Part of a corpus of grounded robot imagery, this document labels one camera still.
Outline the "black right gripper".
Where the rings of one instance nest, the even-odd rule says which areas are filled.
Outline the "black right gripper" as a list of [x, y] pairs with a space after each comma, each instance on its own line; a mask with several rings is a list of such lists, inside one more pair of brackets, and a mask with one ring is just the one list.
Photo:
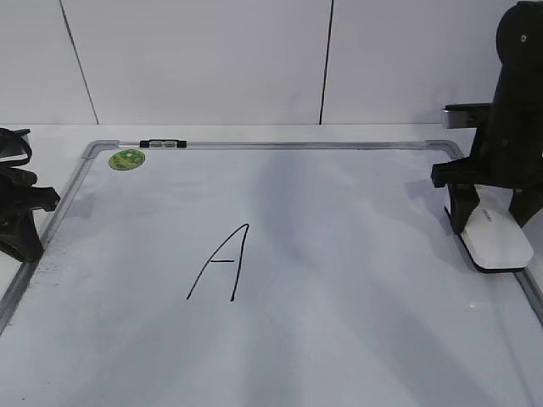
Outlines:
[[466, 158], [435, 164], [431, 179], [435, 187], [449, 185], [452, 230], [461, 234], [480, 199], [474, 185], [515, 190], [509, 212], [523, 228], [543, 207], [542, 136], [529, 133], [503, 138], [491, 135], [486, 126], [476, 130]]

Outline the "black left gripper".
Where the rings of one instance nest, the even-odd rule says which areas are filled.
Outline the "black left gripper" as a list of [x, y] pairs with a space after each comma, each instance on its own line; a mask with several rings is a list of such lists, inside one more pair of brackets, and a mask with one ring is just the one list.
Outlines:
[[34, 212], [54, 212], [60, 202], [53, 187], [37, 187], [36, 173], [22, 169], [33, 155], [29, 134], [1, 128], [1, 251], [19, 262], [42, 257]]

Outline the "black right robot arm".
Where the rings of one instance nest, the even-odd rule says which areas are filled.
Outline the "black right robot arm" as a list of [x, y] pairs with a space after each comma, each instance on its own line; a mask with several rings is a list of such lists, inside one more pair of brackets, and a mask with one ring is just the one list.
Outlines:
[[524, 226], [542, 208], [542, 3], [519, 1], [496, 30], [501, 71], [490, 103], [448, 104], [445, 129], [473, 128], [470, 153], [436, 164], [435, 187], [447, 187], [451, 227], [461, 234], [479, 204], [477, 186], [513, 192], [508, 211]]

